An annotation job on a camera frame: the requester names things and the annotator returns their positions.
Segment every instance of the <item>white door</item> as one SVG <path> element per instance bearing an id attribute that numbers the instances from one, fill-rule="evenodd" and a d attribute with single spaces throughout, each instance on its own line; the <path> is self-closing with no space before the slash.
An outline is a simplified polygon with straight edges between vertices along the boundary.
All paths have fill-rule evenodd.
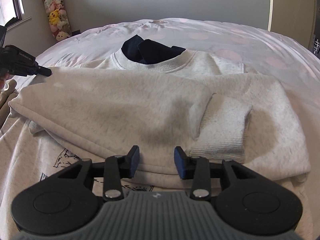
<path id="1" fill-rule="evenodd" d="M 316 0 L 271 0 L 268 30 L 309 47 L 316 20 Z"/>

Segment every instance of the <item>round black disc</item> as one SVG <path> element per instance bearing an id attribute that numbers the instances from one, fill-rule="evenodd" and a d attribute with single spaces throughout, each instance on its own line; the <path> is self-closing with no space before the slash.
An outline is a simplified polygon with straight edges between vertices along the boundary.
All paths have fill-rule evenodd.
<path id="1" fill-rule="evenodd" d="M 299 198 L 274 182 L 239 180 L 217 197 L 215 209 L 230 226 L 244 233 L 273 236 L 297 226 L 302 216 Z"/>
<path id="2" fill-rule="evenodd" d="M 89 189 L 72 179 L 48 182 L 33 185 L 12 201 L 12 217 L 20 230 L 35 235 L 60 235 L 95 217 L 98 200 Z"/>

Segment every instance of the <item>window sill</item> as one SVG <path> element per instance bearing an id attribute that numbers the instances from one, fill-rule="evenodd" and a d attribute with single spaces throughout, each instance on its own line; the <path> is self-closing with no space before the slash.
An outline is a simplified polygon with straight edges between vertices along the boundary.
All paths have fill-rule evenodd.
<path id="1" fill-rule="evenodd" d="M 28 21 L 28 20 L 31 20 L 31 16 L 30 16 L 30 17 L 27 17 L 27 18 L 25 18 L 25 19 L 23 19 L 23 20 L 21 20 L 21 21 L 18 21 L 17 23 L 15 23 L 15 24 L 13 24 L 13 25 L 11 25 L 10 27 L 7 28 L 7 31 L 8 31 L 8 30 L 11 30 L 12 28 L 14 28 L 14 27 L 18 26 L 19 24 L 24 23 L 24 22 L 26 22 L 26 21 Z"/>

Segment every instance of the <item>pink polka dot bedsheet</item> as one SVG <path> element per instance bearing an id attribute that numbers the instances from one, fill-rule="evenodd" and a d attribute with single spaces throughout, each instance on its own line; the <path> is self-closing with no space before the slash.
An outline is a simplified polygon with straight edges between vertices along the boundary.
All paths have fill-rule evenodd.
<path id="1" fill-rule="evenodd" d="M 306 136 L 312 171 L 305 187 L 314 224 L 313 235 L 314 238 L 319 236 L 320 60 L 291 38 L 266 30 L 232 23 L 168 18 L 87 30 L 49 48 L 37 61 L 46 67 L 73 67 L 104 59 L 136 34 L 167 46 L 207 51 L 281 81 Z"/>

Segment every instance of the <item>white wall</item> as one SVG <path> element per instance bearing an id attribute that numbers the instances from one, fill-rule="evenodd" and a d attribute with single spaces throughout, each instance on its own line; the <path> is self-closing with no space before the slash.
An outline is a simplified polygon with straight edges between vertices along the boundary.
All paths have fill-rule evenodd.
<path id="1" fill-rule="evenodd" d="M 24 17 L 32 17 L 7 31 L 4 44 L 12 44 L 27 53 L 38 56 L 55 44 L 42 0 L 22 0 Z"/>
<path id="2" fill-rule="evenodd" d="M 267 29 L 270 0 L 65 0 L 71 28 L 82 32 L 111 23 L 183 17 Z"/>

